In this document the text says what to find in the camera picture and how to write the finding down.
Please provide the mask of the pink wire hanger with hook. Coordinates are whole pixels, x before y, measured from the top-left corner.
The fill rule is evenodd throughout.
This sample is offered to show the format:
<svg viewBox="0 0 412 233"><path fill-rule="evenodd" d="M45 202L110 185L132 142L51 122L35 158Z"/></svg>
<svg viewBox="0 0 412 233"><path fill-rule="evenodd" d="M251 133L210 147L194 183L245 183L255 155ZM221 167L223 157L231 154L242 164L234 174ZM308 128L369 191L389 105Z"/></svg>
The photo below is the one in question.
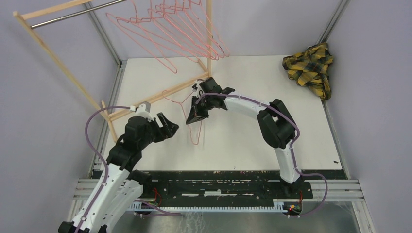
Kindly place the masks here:
<svg viewBox="0 0 412 233"><path fill-rule="evenodd" d="M173 99L167 97L166 94L171 94L171 95L172 95L172 92L171 92L170 90L163 90L163 91L161 92L161 95L162 95L162 97L163 97L164 99L166 99L166 100L168 100L168 101L170 101L170 102L172 102L172 103L174 103L174 104L178 104L178 105L180 106L180 109L181 109L181 112L182 112L182 114L183 114L183 116L184 116L184 119L186 119L187 116L188 116L188 114L187 114L186 111L185 111L184 104L189 100L189 98L192 97L192 94L193 94L193 93L194 93L194 92L192 91L192 92L191 92L189 95L187 95L182 101L173 100ZM203 129L203 121L202 121L202 120L200 121L200 125L199 125L198 131L197 131L197 133L196 133L196 137L193 137L193 128L192 128L191 126L189 126L189 125L186 125L186 127L188 128L188 133L189 133L189 138L190 138L191 143L192 143L193 145L195 145L195 146L199 145L199 143L200 143L200 137L201 137L201 132L202 132L202 129Z"/></svg>

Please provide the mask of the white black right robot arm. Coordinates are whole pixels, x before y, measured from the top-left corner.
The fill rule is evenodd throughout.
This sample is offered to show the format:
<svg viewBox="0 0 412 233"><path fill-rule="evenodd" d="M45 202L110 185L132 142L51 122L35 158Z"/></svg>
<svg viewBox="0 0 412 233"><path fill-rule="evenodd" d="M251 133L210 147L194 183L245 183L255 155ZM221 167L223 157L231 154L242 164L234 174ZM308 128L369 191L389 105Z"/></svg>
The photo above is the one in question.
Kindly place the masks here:
<svg viewBox="0 0 412 233"><path fill-rule="evenodd" d="M212 109L224 109L256 120L263 140L275 150L282 195L295 197L304 182L293 152L293 144L300 131L285 104L279 99L272 102L255 100L230 87L223 89L213 77L196 80L192 89L194 94L186 124L208 118Z"/></svg>

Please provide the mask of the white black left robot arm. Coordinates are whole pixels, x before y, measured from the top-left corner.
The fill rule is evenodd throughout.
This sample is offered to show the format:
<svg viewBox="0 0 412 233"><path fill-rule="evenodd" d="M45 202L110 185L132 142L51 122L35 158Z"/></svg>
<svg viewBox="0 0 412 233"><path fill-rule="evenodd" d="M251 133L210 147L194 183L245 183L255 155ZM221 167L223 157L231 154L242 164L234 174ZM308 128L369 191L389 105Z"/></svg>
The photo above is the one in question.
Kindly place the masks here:
<svg viewBox="0 0 412 233"><path fill-rule="evenodd" d="M172 138L179 126L162 113L140 113L128 119L124 134L110 150L104 172L79 213L62 222L60 233L109 233L129 206L153 191L151 176L135 170L142 151L151 143Z"/></svg>

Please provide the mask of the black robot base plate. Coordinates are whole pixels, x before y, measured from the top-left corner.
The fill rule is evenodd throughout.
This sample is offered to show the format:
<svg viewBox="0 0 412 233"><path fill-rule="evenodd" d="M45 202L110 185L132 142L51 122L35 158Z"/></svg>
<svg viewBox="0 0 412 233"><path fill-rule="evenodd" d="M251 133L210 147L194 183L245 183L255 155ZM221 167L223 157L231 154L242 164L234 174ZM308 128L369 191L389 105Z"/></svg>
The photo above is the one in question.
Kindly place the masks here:
<svg viewBox="0 0 412 233"><path fill-rule="evenodd" d="M279 171L151 171L142 200L160 207L272 207L274 200L312 200L316 187L327 181L345 180L343 170L306 170L310 177L288 188Z"/></svg>

